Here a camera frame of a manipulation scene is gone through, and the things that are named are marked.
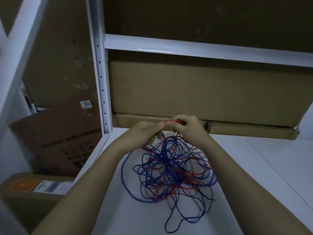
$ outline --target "hand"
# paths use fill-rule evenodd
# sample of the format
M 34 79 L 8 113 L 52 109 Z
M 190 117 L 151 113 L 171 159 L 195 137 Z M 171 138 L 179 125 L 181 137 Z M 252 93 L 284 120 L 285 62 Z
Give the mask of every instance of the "hand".
M 163 121 L 157 124 L 140 121 L 118 137 L 112 144 L 125 155 L 135 149 L 142 148 L 154 142 L 155 137 L 162 138 Z
M 186 123 L 186 125 L 182 125 L 178 122 L 167 121 L 165 124 L 182 134 L 188 143 L 200 149 L 207 144 L 210 136 L 196 116 L 177 115 L 173 120 L 181 120 Z

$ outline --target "left hand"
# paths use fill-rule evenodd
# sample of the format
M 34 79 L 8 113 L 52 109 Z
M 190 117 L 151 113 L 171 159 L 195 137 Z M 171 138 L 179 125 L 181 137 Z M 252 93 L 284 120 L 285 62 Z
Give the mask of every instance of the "left hand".
M 125 155 L 135 149 L 153 143 L 156 136 L 161 139 L 161 130 L 164 126 L 165 123 L 163 121 L 158 122 L 157 124 L 140 121 L 119 136 L 114 142 L 112 142 L 112 144 Z

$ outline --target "orange label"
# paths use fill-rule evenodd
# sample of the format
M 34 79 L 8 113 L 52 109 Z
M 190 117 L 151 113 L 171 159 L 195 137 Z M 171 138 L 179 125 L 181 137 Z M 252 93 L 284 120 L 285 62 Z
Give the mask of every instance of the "orange label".
M 21 178 L 14 182 L 8 191 L 30 192 L 38 182 L 39 180 Z

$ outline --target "forearm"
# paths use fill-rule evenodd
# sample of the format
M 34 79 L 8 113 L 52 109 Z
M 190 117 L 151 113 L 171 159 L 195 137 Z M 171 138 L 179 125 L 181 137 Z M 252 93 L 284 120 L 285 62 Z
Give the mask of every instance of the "forearm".
M 91 234 L 106 191 L 123 155 L 123 152 L 109 145 L 33 234 Z
M 210 136 L 203 150 L 245 235 L 312 234 Z

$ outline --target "wire bundle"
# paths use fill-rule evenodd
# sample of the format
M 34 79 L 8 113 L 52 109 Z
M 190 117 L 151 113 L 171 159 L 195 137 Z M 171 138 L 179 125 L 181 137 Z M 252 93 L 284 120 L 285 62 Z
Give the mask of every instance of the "wire bundle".
M 171 214 L 165 223 L 165 230 L 168 233 L 176 232 L 184 220 L 190 223 L 198 222 L 211 209 L 213 201 L 211 186 L 217 182 L 205 154 L 194 146 L 189 147 L 178 133 L 166 138 L 162 133 L 161 142 L 155 146 L 150 144 L 144 149 L 147 152 L 142 155 L 142 163 L 133 167 L 133 171 L 139 175 L 143 198 L 136 198 L 123 179 L 123 167 L 132 152 L 127 155 L 121 169 L 122 183 L 128 193 L 135 200 L 145 203 L 166 200 L 171 209 Z M 210 197 L 201 191 L 202 187 L 209 187 Z M 180 196 L 191 198 L 201 213 L 198 216 L 185 217 L 178 207 Z M 167 223 L 175 209 L 182 216 L 182 220 L 177 229 L 169 232 Z

